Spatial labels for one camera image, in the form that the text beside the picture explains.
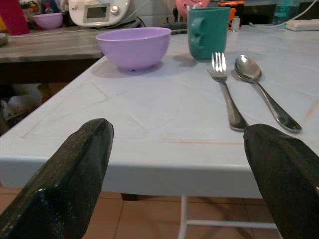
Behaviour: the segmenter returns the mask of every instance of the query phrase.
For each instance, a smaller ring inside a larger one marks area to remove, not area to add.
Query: pink object
[[[29,28],[18,0],[0,0],[0,15],[11,35],[29,33]]]
[[[41,15],[34,15],[34,21],[39,26],[43,27],[44,29],[55,29],[62,25],[62,13],[49,13],[49,14],[41,14]]]
[[[187,16],[188,10],[187,6],[193,7],[198,5],[198,7],[208,7],[210,0],[176,0],[176,7],[180,15],[183,17]]]

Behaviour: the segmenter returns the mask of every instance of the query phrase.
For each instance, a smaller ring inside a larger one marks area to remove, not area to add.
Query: metal spoon
[[[302,130],[301,126],[258,83],[261,70],[252,58],[245,55],[238,57],[235,61],[235,71],[242,80],[254,84],[260,90],[274,118],[284,129],[292,133]]]

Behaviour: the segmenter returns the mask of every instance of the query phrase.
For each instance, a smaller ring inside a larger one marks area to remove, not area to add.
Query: tabletop
[[[234,73],[253,57],[261,84],[303,127],[294,135],[319,154],[319,32],[243,27],[228,32],[227,84],[248,124],[282,129],[263,99]],[[147,195],[260,198],[243,133],[228,125],[220,86],[189,53],[187,35],[171,36],[165,57],[144,71],[105,57],[0,138],[0,180],[21,187],[84,122],[106,118],[115,140],[104,191]]]
[[[139,24],[137,19],[117,29],[133,28]],[[0,63],[101,58],[103,54],[95,36],[105,31],[105,28],[73,26],[10,36],[8,44],[0,47]]]

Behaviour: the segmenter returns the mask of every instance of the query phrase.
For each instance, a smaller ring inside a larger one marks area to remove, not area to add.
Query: floor tile
[[[245,204],[252,204],[252,205],[266,205],[266,202],[264,199],[258,199],[258,198],[244,198]]]
[[[189,217],[203,220],[248,221],[244,205],[189,203]],[[176,239],[180,203],[165,201],[124,202],[116,239]],[[187,239],[253,239],[250,229],[189,226]]]
[[[99,198],[83,239],[113,239],[123,201]]]
[[[164,196],[138,196],[139,200],[146,201],[164,201],[164,202],[180,202],[180,197],[164,197]],[[188,197],[189,202],[193,203],[230,203],[243,204],[242,198],[217,198],[217,197]]]
[[[0,185],[0,194],[18,194],[20,190],[20,188],[7,188]]]
[[[0,194],[0,214],[15,199],[15,194]]]
[[[246,205],[248,217],[252,222],[273,223],[273,218],[263,205]],[[274,229],[253,229],[255,239],[280,239],[278,231]]]
[[[122,196],[120,193],[101,192],[99,198],[122,199]]]

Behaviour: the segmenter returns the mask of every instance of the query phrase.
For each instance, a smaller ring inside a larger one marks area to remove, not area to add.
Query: cutlery
[[[262,93],[272,115],[284,129],[292,133],[299,133],[302,130],[301,126],[259,84],[262,73],[252,58],[245,55],[238,57],[235,61],[235,71],[242,80],[254,84]]]
[[[248,124],[245,121],[244,117],[240,114],[239,110],[237,109],[233,99],[231,98],[230,92],[226,84],[227,74],[226,59],[224,53],[212,53],[211,61],[212,68],[207,69],[207,71],[213,78],[213,80],[217,81],[220,84],[220,87],[226,100],[230,128],[234,131],[244,131]]]

